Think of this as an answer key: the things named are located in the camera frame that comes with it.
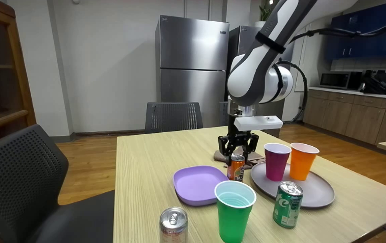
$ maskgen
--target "cable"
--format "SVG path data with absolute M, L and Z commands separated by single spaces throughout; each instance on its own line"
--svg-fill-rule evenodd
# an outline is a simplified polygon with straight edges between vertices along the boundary
M 295 123 L 303 123 L 303 117 L 304 117 L 304 111 L 306 111 L 307 101 L 308 101 L 308 95 L 310 95 L 307 78 L 306 78 L 304 72 L 300 69 L 300 67 L 297 67 L 296 64 L 292 64 L 292 63 L 289 63 L 289 61 L 280 60 L 280 61 L 277 63 L 277 65 L 289 65 L 289 67 L 297 69 L 297 71 L 301 74 L 301 76 L 303 76 L 303 84 L 304 84 L 303 105 L 301 105 L 301 107 L 300 107 L 299 114 L 297 114 L 296 118 L 292 121 L 292 122 L 295 122 Z
M 361 32 L 350 32 L 350 30 L 345 30 L 345 29 L 318 29 L 318 30 L 310 30 L 307 33 L 303 33 L 300 36 L 296 36 L 291 40 L 289 44 L 303 38 L 303 37 L 314 37 L 316 34 L 320 36 L 333 36 L 333 37 L 347 37 L 347 38 L 372 38 L 372 37 L 377 37 L 380 34 L 386 33 L 386 25 L 377 29 L 377 30 L 372 30 L 372 32 L 366 32 L 366 33 L 361 33 Z

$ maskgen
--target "green soda can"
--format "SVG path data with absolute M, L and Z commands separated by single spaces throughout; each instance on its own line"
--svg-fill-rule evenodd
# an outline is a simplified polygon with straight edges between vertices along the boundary
M 279 186 L 273 219 L 284 229 L 295 229 L 300 215 L 303 191 L 292 182 L 283 182 Z

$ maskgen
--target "green plastic cup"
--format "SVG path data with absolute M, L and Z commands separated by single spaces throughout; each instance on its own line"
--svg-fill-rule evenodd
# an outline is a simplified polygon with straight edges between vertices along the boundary
M 246 226 L 257 194 L 239 182 L 223 182 L 216 186 L 215 195 L 219 211 L 221 238 L 226 243 L 243 242 Z

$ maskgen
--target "chair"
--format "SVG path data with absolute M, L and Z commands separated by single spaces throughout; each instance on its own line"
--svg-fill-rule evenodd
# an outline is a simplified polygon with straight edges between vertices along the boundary
M 114 192 L 59 206 L 68 168 L 67 157 L 40 126 L 0 140 L 3 242 L 113 242 Z
M 229 126 L 229 125 L 230 125 L 229 102 L 219 102 L 218 126 Z
M 203 115 L 199 103 L 149 103 L 148 133 L 203 129 Z

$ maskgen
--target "door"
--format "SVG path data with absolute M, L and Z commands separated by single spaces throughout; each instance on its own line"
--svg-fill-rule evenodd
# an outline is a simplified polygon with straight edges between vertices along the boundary
M 160 68 L 226 71 L 229 24 L 161 17 Z
M 199 102 L 206 128 L 219 121 L 219 103 L 225 101 L 225 72 L 162 71 L 160 102 Z

